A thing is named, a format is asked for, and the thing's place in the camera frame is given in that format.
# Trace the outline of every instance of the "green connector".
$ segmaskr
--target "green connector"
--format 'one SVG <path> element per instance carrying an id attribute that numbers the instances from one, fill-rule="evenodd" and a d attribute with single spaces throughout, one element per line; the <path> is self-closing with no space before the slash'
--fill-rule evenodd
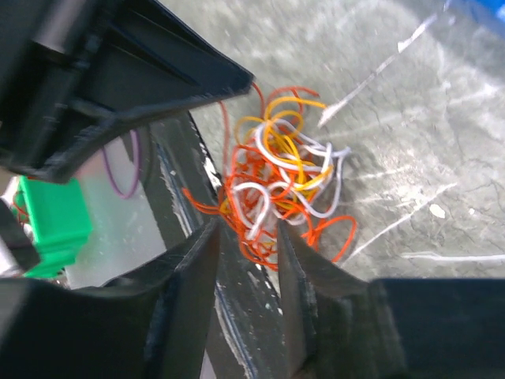
<path id="1" fill-rule="evenodd" d="M 25 276 L 56 277 L 62 268 L 75 263 L 92 232 L 79 182 L 72 179 L 59 185 L 23 176 L 16 202 L 26 207 L 33 244 L 41 257 L 41 262 Z"/>

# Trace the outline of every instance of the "black plastic part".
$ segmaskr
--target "black plastic part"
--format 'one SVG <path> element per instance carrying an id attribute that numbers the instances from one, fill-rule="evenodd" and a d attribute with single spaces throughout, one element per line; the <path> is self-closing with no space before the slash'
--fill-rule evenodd
<path id="1" fill-rule="evenodd" d="M 278 244 L 290 377 L 505 377 L 505 280 L 368 284 L 285 223 Z"/>
<path id="2" fill-rule="evenodd" d="M 2 378 L 198 378 L 219 259 L 211 221 L 101 288 L 0 281 Z"/>
<path id="3" fill-rule="evenodd" d="M 0 238 L 5 245 L 6 251 L 15 264 L 15 270 L 26 272 L 40 263 L 40 255 L 37 253 L 32 241 L 23 231 L 23 227 L 17 222 L 14 214 L 6 203 L 0 200 Z"/>
<path id="4" fill-rule="evenodd" d="M 0 165 L 50 182 L 253 80 L 156 0 L 0 2 L 0 51 Z"/>

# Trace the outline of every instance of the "floor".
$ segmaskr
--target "floor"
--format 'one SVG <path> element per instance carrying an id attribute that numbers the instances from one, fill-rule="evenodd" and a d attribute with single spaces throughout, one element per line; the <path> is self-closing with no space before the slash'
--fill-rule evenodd
<path id="1" fill-rule="evenodd" d="M 505 41 L 443 11 L 443 0 L 162 2 L 266 91 L 300 84 L 334 103 L 394 56 L 327 126 L 316 128 L 314 111 L 307 129 L 353 149 L 339 212 L 360 227 L 339 265 L 365 280 L 505 273 Z M 234 119 L 258 110 L 255 96 L 227 105 Z M 218 108 L 193 116 L 219 163 Z M 348 232 L 327 231 L 322 253 Z"/>
<path id="2" fill-rule="evenodd" d="M 3 169 L 0 170 L 0 191 L 2 191 L 2 193 L 7 189 L 7 185 L 12 177 L 13 175 L 8 171 Z"/>

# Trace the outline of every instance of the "wire bundle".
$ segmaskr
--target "wire bundle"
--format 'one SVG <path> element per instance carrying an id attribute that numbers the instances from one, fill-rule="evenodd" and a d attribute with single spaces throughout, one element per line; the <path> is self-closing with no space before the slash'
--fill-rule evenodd
<path id="1" fill-rule="evenodd" d="M 261 90 L 256 85 L 254 88 L 260 96 L 262 117 L 246 116 L 238 120 L 234 127 L 237 144 L 231 153 L 230 165 L 227 153 L 230 124 L 226 108 L 220 103 L 225 147 L 219 205 L 202 205 L 187 189 L 184 193 L 199 211 L 224 218 L 237 233 L 240 249 L 250 261 L 275 271 L 277 219 L 304 227 L 306 232 L 302 237 L 315 250 L 325 228 L 349 220 L 352 223 L 350 235 L 332 259 L 336 262 L 352 242 L 357 228 L 352 216 L 332 218 L 339 205 L 342 165 L 350 149 L 335 151 L 331 143 L 322 145 L 301 132 L 304 106 L 325 108 L 326 105 L 302 99 L 299 92 L 319 96 L 317 92 L 303 87 L 279 88 L 265 102 Z M 291 92 L 293 96 L 277 98 L 283 92 Z M 274 114 L 274 109 L 284 103 L 297 103 L 298 111 L 284 110 Z M 238 130 L 245 122 L 255 122 L 256 126 L 241 141 Z M 314 203 L 331 190 L 330 206 L 324 212 L 317 211 Z"/>

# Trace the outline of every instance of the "purple wire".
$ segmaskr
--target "purple wire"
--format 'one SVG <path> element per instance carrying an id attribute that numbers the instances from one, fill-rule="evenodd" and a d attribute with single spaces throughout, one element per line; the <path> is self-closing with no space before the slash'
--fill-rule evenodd
<path id="1" fill-rule="evenodd" d="M 107 177 L 109 178 L 110 186 L 114 190 L 114 192 L 123 200 L 130 199 L 131 196 L 137 191 L 137 187 L 139 186 L 139 178 L 140 178 L 140 160 L 142 156 L 142 151 L 140 148 L 140 139 L 139 133 L 136 130 L 130 130 L 129 132 L 132 138 L 132 146 L 133 146 L 133 164 L 135 165 L 135 174 L 133 176 L 132 185 L 128 193 L 123 193 L 118 187 L 118 184 L 114 180 L 114 176 L 112 175 L 112 170 L 110 169 L 109 159 L 107 158 L 107 151 L 105 147 L 102 148 L 103 155 L 103 165 L 105 166 L 105 171 L 107 172 Z"/>

